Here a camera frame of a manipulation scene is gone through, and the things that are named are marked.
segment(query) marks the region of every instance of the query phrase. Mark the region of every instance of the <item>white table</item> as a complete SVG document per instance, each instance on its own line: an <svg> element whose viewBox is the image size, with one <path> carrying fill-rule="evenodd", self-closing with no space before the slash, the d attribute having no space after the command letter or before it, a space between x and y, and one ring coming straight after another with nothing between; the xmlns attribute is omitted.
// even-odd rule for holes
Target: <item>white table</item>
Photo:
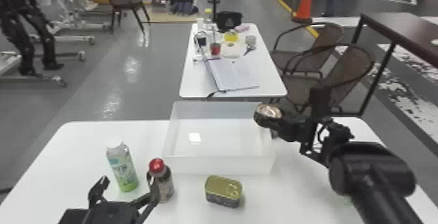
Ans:
<svg viewBox="0 0 438 224"><path fill-rule="evenodd" d="M258 88L247 89L242 91L231 91L225 94L216 93L215 98L272 98L285 96L287 91L278 71L269 55L263 38L255 24L244 23L249 25L250 30L239 33L239 43L236 48L241 50L238 60L246 61L251 75L257 81ZM194 35L197 33L197 24L192 25L190 37L188 39L186 62L182 73L179 96L184 99L205 99L210 93L217 90L213 77L207 70L204 62L194 62L196 56L196 47L194 44ZM257 38L257 49L243 56L246 51L244 44L245 36L254 35Z"/></svg>
<svg viewBox="0 0 438 224"><path fill-rule="evenodd" d="M360 119L338 118L357 140L380 142ZM148 191L147 164L159 156L168 121L72 122L62 126L0 206L0 223L56 224L67 208L87 206L89 188L102 176L111 180L105 197L130 201ZM123 138L132 151L140 186L121 193L105 157L104 141ZM269 175L234 175L245 201L238 209L208 203L205 175L173 175L177 194L159 204L145 223L266 224L362 223L354 207L331 188L327 169L301 156L298 143L274 142L277 160ZM437 222L438 208L420 187L408 198L424 223Z"/></svg>

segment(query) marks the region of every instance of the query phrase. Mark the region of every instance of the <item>transparent storage bin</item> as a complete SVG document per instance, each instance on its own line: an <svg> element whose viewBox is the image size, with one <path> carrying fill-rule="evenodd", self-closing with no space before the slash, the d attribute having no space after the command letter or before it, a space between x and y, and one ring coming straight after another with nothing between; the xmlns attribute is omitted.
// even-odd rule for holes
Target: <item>transparent storage bin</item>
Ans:
<svg viewBox="0 0 438 224"><path fill-rule="evenodd" d="M175 102L163 159L176 174L267 174L275 154L259 102Z"/></svg>

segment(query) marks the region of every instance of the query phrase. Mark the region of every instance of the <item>green tea bottle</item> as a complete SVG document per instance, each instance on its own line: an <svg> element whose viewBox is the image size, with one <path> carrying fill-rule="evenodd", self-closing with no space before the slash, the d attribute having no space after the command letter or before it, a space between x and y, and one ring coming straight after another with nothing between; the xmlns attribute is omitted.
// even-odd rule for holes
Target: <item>green tea bottle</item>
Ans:
<svg viewBox="0 0 438 224"><path fill-rule="evenodd" d="M122 192L134 190L138 186L138 177L128 146L120 139L110 139L106 146L106 157L120 190Z"/></svg>

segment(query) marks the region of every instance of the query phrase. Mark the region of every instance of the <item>red cup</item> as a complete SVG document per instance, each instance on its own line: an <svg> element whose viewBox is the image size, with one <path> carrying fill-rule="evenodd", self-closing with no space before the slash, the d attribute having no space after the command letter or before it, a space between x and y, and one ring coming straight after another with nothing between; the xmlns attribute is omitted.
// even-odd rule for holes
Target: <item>red cup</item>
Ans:
<svg viewBox="0 0 438 224"><path fill-rule="evenodd" d="M211 51L211 55L219 55L220 54L220 44L219 43L212 43L210 45L210 51Z"/></svg>

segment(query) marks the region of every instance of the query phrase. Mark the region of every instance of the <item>dark table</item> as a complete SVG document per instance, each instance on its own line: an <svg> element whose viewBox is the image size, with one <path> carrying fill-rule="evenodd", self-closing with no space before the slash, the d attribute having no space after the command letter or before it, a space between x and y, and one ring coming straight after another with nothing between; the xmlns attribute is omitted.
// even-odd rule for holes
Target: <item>dark table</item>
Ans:
<svg viewBox="0 0 438 224"><path fill-rule="evenodd" d="M366 106L382 76L383 70L387 67L392 52L394 52L394 48L397 45L402 46L417 57L420 57L438 68L438 46L434 46L431 43L432 40L438 40L438 25L407 12L361 14L351 41L352 43L357 43L364 25L367 25L369 28L390 39L391 45L360 107L359 116L364 114Z"/></svg>

